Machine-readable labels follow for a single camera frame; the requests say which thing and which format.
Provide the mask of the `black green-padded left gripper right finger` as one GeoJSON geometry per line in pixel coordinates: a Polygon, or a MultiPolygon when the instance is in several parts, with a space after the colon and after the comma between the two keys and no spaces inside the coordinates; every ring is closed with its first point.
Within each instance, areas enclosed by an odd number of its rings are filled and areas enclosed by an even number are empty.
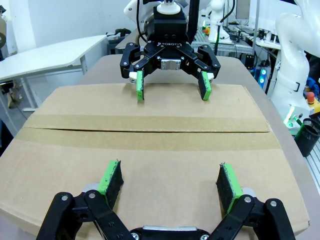
{"type": "Polygon", "coordinates": [[[251,227],[259,240],[296,238],[283,202],[245,194],[231,164],[220,164],[216,186],[224,217],[209,240],[233,240],[242,227],[251,227]]]}

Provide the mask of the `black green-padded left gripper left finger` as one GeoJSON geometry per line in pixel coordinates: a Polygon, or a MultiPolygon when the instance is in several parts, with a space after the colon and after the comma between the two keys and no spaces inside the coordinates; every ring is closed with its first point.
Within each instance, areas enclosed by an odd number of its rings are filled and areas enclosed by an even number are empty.
{"type": "Polygon", "coordinates": [[[121,162],[113,160],[97,189],[78,196],[69,192],[57,193],[36,238],[74,240],[83,223],[94,223],[104,240],[132,240],[132,234],[113,211],[123,183],[121,162]]]}

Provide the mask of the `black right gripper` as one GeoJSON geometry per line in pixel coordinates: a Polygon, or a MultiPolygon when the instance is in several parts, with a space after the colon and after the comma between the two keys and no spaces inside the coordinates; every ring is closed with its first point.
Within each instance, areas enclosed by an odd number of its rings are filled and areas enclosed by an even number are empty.
{"type": "Polygon", "coordinates": [[[182,11],[171,15],[155,11],[147,21],[147,44],[141,50],[139,44],[127,43],[119,64],[121,77],[134,80],[137,100],[144,100],[144,78],[161,69],[162,60],[173,61],[173,70],[181,69],[194,76],[201,99],[209,100],[211,83],[217,78],[221,64],[209,45],[201,45],[195,52],[186,44],[189,41],[186,15],[182,11]]]}

